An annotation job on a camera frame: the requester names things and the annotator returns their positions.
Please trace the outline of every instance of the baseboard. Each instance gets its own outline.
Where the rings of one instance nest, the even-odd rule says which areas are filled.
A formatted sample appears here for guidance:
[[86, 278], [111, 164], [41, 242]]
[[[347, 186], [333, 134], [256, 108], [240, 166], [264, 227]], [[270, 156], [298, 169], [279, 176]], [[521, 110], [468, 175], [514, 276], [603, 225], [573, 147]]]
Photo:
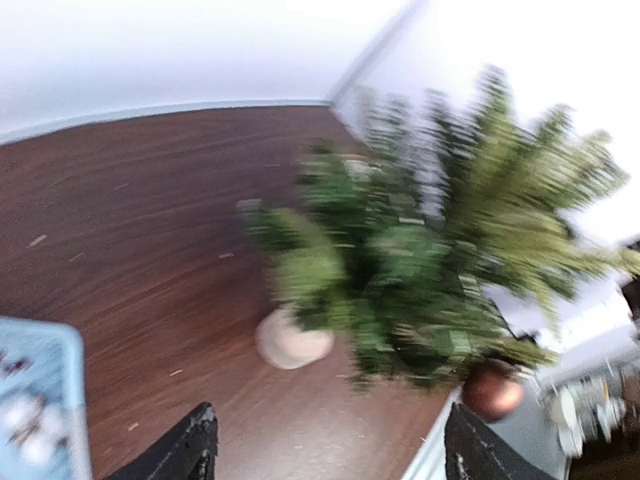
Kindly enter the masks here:
[[51, 122], [44, 122], [15, 130], [0, 133], [0, 145], [19, 142], [27, 138], [46, 135], [47, 133], [66, 130], [92, 123], [113, 122], [136, 117], [148, 117], [152, 115], [164, 115], [168, 113], [194, 112], [198, 110], [212, 110], [221, 108], [251, 108], [251, 107], [328, 107], [329, 102], [310, 99], [287, 100], [242, 100], [182, 103], [175, 105], [158, 105], [151, 107], [131, 108], [90, 115], [69, 117]]
[[451, 405], [459, 395], [460, 392], [457, 390], [449, 395], [440, 415], [401, 480], [445, 480], [444, 427], [449, 418]]

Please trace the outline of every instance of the artificial christmas tree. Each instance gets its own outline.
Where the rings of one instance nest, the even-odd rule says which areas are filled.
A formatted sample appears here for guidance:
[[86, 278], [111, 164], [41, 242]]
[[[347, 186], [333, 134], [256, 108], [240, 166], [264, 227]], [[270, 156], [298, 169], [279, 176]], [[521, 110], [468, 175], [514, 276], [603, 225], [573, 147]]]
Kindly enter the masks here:
[[634, 252], [585, 247], [564, 217], [623, 183], [606, 136], [572, 138], [564, 107], [525, 132], [503, 74], [489, 69], [481, 85], [470, 115], [436, 96], [413, 121], [406, 102], [380, 110], [369, 98], [367, 168], [320, 145], [300, 165], [304, 213], [243, 207], [273, 255], [278, 301], [301, 330], [345, 333], [361, 383], [456, 385], [487, 357], [549, 363], [483, 287], [533, 296], [553, 319], [553, 295], [570, 297], [579, 278], [640, 271]]

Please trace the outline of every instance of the wooden floor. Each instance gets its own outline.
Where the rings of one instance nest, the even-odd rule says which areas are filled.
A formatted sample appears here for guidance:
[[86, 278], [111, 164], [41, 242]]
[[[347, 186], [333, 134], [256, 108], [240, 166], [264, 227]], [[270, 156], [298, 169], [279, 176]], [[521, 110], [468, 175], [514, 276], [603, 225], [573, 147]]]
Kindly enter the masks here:
[[85, 341], [96, 478], [193, 406], [220, 422], [216, 478], [397, 479], [445, 395], [358, 395], [349, 360], [263, 363], [263, 258], [237, 201], [291, 204], [314, 137], [354, 142], [328, 109], [214, 110], [90, 125], [0, 147], [0, 313]]

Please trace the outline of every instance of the light blue basket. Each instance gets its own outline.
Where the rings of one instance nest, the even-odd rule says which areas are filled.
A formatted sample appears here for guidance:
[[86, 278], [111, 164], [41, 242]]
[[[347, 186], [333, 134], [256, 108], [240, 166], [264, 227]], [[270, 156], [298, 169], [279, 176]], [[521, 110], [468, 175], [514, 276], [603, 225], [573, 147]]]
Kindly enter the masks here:
[[32, 365], [19, 373], [0, 372], [0, 401], [20, 392], [44, 394], [64, 409], [70, 427], [67, 448], [59, 448], [46, 468], [25, 464], [10, 432], [0, 426], [2, 480], [87, 480], [91, 478], [84, 395], [84, 354], [80, 334], [59, 323], [0, 317], [0, 350], [6, 360], [26, 357]]

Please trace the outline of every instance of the white wall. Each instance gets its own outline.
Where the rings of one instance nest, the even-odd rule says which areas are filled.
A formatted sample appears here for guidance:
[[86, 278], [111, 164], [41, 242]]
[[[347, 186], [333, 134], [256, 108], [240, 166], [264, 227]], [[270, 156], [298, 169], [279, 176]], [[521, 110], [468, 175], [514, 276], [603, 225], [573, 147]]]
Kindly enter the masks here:
[[541, 387], [590, 375], [606, 368], [607, 361], [617, 364], [623, 359], [637, 359], [639, 347], [632, 338], [635, 332], [633, 325], [622, 325], [568, 350], [552, 368], [537, 372]]
[[[485, 293], [495, 302], [516, 335], [532, 334], [549, 327], [549, 320], [537, 303], [515, 298], [501, 287], [488, 287]], [[608, 305], [606, 311], [598, 311], [604, 304]], [[578, 283], [576, 298], [567, 301], [554, 296], [553, 308], [561, 329], [564, 328], [569, 333], [573, 325], [579, 324], [585, 330], [581, 335], [586, 337], [631, 322], [631, 311], [616, 283], [616, 276]], [[594, 324], [595, 319], [589, 320], [584, 315], [600, 317], [600, 325]]]
[[[523, 121], [556, 102], [575, 110], [579, 132], [605, 128], [632, 182], [580, 220], [588, 233], [620, 241], [640, 233], [640, 30], [632, 2], [580, 0], [430, 0], [404, 38], [360, 84], [422, 101], [425, 88], [463, 106], [483, 65], [504, 68]], [[340, 103], [355, 123], [354, 92]]]
[[408, 4], [0, 2], [0, 142], [121, 110], [322, 101]]

